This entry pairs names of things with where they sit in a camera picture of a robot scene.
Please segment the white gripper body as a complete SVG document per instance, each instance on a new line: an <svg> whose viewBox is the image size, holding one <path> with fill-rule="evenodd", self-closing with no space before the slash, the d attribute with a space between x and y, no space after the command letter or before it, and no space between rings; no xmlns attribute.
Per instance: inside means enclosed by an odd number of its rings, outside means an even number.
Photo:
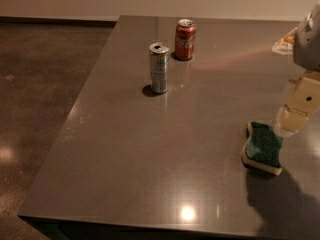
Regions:
<svg viewBox="0 0 320 240"><path fill-rule="evenodd" d="M293 58L295 64L307 70L320 70L320 1L298 26Z"/></svg>

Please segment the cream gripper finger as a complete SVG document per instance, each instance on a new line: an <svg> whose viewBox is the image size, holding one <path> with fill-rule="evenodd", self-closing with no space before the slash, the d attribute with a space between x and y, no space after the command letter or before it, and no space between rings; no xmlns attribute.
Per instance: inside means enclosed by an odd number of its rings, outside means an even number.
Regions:
<svg viewBox="0 0 320 240"><path fill-rule="evenodd" d="M288 138L299 132L320 109L320 72L305 71L290 79L284 91L284 104L278 110L274 132Z"/></svg>

